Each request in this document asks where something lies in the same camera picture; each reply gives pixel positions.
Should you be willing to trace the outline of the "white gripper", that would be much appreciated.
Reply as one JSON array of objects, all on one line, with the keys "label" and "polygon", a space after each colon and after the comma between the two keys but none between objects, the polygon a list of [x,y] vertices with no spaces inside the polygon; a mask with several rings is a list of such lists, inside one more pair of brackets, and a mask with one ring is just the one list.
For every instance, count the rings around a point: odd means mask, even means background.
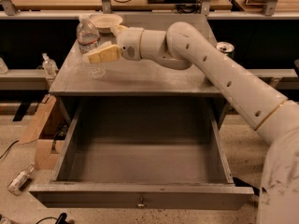
[{"label": "white gripper", "polygon": [[111,33],[117,37],[117,44],[110,41],[103,43],[96,49],[91,49],[82,55],[82,61],[87,64],[107,63],[117,61],[122,56],[127,60],[139,61],[141,36],[143,28],[136,28],[113,24],[110,26]]}]

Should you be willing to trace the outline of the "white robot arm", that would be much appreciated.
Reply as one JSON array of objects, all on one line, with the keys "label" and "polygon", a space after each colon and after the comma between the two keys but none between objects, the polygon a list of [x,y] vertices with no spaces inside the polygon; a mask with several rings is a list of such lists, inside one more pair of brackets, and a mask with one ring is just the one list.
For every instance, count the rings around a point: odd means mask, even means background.
[{"label": "white robot arm", "polygon": [[257,224],[299,224],[299,104],[217,50],[192,25],[165,31],[111,28],[106,42],[83,55],[85,63],[152,60],[176,70],[197,66],[249,126],[270,145],[263,165]]}]

